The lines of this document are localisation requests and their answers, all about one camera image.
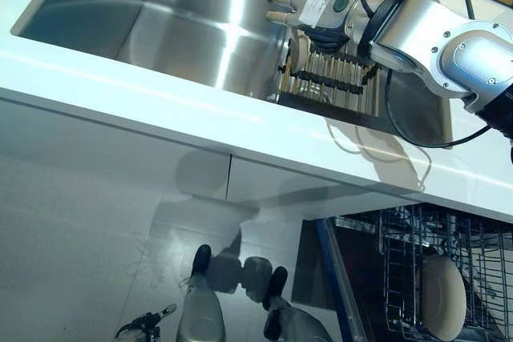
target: stainless steel sink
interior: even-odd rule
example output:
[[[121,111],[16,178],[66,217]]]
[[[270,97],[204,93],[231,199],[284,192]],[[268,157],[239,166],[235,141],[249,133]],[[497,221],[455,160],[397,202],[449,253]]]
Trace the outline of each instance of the stainless steel sink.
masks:
[[[269,7],[266,0],[42,0],[25,11],[12,32],[277,102],[282,80],[277,69],[285,63],[290,33],[265,19]],[[420,79],[404,76],[394,80],[394,90],[409,91],[395,92],[398,119],[415,122],[405,128],[416,138],[448,140],[448,103]],[[373,92],[375,108],[369,111],[348,110],[354,95],[342,110],[335,102],[289,106],[393,132],[383,114],[382,93],[377,86]]]

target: wire rack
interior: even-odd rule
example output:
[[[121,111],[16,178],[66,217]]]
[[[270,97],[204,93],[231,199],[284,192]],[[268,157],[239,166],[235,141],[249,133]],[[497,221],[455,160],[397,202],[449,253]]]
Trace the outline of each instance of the wire rack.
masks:
[[[422,266],[449,256],[462,274],[467,314],[460,340],[513,341],[513,226],[429,205],[380,211],[387,327],[437,340],[422,324]]]

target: robotic arm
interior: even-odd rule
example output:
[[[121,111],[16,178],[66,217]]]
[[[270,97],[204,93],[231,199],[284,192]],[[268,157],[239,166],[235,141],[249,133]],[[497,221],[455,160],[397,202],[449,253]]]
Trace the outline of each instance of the robotic arm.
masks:
[[[506,28],[433,0],[269,1],[293,10],[269,11],[269,20],[303,30],[325,54],[350,40],[362,62],[418,75],[434,94],[461,99],[513,145],[513,38]]]

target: robot leg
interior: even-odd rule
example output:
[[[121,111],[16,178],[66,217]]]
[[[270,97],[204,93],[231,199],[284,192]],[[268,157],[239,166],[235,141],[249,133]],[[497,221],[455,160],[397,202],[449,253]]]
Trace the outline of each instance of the robot leg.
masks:
[[[211,254],[210,246],[204,244],[194,257],[176,342],[225,341],[221,306],[205,278]]]
[[[290,342],[332,342],[322,323],[309,313],[292,307],[281,297],[287,270],[278,267],[271,277],[263,305],[269,311],[264,336],[268,340]]]

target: white countertop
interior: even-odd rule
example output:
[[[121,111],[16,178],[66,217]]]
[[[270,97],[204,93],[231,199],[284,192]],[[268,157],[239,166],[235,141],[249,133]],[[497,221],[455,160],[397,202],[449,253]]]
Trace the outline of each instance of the white countertop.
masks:
[[[392,135],[13,36],[31,1],[0,0],[4,99],[513,222],[510,145],[499,132],[421,152]],[[441,2],[465,12],[463,0]],[[513,20],[505,6],[474,2],[478,18]],[[451,108],[455,138],[483,126],[459,101]]]

